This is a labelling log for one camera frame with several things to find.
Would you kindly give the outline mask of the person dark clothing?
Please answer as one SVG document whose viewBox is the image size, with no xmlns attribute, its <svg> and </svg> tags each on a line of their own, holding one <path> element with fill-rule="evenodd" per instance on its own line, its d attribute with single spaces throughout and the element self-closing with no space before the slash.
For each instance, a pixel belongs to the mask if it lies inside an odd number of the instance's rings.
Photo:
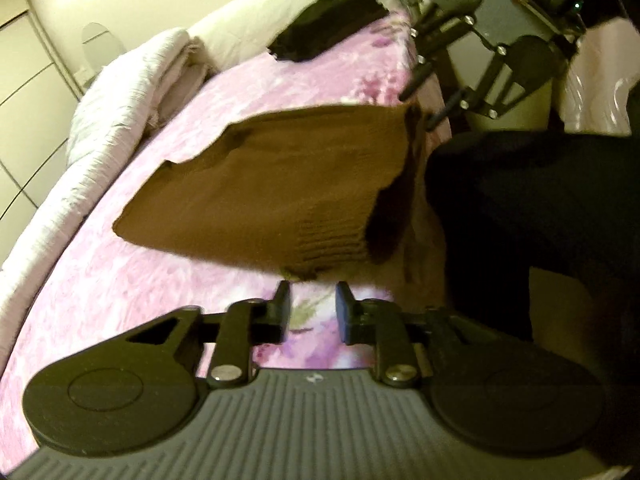
<svg viewBox="0 0 640 480">
<path fill-rule="evenodd" d="M 639 140 L 555 131 L 465 133 L 427 159 L 444 231 L 450 307 L 494 332 L 533 336 L 529 272 L 574 278 L 596 300 L 606 382 L 639 388 Z"/>
</svg>

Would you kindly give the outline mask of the brown knit sweater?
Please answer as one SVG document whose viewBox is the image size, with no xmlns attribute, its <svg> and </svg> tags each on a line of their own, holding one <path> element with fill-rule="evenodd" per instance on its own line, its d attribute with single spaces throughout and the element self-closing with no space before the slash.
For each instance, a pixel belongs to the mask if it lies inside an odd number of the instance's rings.
<svg viewBox="0 0 640 480">
<path fill-rule="evenodd" d="M 138 246 L 312 278 L 396 252 L 412 208 L 416 104 L 325 105 L 228 125 L 162 162 L 114 233 Z"/>
</svg>

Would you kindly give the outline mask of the pink floral bed blanket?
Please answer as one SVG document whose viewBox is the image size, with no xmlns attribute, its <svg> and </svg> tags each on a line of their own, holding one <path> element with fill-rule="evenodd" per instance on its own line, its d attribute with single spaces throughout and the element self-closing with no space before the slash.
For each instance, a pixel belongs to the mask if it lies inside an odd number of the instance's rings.
<svg viewBox="0 0 640 480">
<path fill-rule="evenodd" d="M 337 281 L 393 299 L 406 311 L 445 302 L 444 245 L 423 198 L 422 170 L 449 139 L 447 128 L 421 126 L 440 103 L 436 84 L 427 103 L 399 102 L 414 58 L 402 11 L 363 27 L 312 61 L 278 61 L 268 53 L 205 78 L 198 93 L 162 128 L 144 135 L 127 165 L 36 285 L 1 292 L 1 388 L 21 390 L 40 368 L 181 306 L 224 310 L 233 301 L 266 296 L 281 280 L 294 285 L 291 338 L 265 346 L 265 364 L 332 367 L 361 360 L 337 347 L 330 303 Z M 396 252 L 385 262 L 352 263 L 298 278 L 277 270 L 230 266 L 161 252 L 118 237 L 114 222 L 162 162 L 185 162 L 213 144 L 228 125 L 266 113 L 325 105 L 416 104 L 422 113 L 414 144 L 411 214 Z"/>
</svg>

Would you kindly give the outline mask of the black folded garment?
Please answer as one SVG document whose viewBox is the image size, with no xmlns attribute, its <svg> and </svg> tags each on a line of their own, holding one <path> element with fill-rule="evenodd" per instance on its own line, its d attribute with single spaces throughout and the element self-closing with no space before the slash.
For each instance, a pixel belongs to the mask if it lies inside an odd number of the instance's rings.
<svg viewBox="0 0 640 480">
<path fill-rule="evenodd" d="M 378 0 L 317 0 L 279 32 L 267 50 L 278 61 L 307 62 L 387 14 Z"/>
</svg>

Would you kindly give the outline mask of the cream wardrobe with drawers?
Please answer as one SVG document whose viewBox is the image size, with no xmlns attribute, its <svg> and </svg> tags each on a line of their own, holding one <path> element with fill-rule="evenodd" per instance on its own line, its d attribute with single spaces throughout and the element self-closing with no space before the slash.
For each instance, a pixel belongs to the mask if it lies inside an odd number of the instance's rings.
<svg viewBox="0 0 640 480">
<path fill-rule="evenodd" d="M 1 257 L 65 171 L 78 104 L 27 0 L 1 0 Z"/>
</svg>

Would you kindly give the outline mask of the white rolled quilt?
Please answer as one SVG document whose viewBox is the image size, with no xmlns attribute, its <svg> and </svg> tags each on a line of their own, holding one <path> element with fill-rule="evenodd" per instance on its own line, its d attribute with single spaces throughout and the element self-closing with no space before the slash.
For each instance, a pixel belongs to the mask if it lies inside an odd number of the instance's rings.
<svg viewBox="0 0 640 480">
<path fill-rule="evenodd" d="M 147 133 L 162 128 L 214 72 L 205 44 L 172 28 L 108 64 L 75 110 L 66 170 L 1 266 L 1 291 L 36 286 Z"/>
</svg>

